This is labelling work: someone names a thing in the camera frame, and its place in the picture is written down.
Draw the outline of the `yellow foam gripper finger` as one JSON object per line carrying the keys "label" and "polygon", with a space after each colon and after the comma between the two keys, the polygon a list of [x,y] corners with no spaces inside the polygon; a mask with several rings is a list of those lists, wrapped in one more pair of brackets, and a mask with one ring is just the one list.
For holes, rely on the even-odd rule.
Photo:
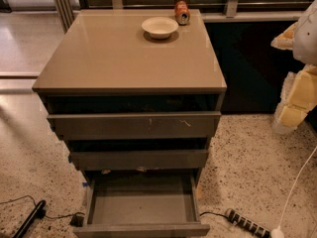
{"label": "yellow foam gripper finger", "polygon": [[289,72],[274,112],[273,131],[277,134],[293,132],[316,106],[317,66],[307,64],[298,73]]}
{"label": "yellow foam gripper finger", "polygon": [[277,37],[275,37],[270,45],[273,48],[279,49],[279,50],[293,50],[293,38],[294,38],[294,31],[297,26],[297,23],[293,23],[290,25],[284,32],[279,34]]}

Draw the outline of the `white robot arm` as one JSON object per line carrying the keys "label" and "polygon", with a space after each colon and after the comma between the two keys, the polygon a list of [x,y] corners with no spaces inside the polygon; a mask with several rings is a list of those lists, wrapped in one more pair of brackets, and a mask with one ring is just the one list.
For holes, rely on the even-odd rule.
{"label": "white robot arm", "polygon": [[317,106],[317,0],[270,45],[292,51],[293,57],[304,63],[298,73],[287,74],[274,112],[273,130],[287,134],[296,130]]}

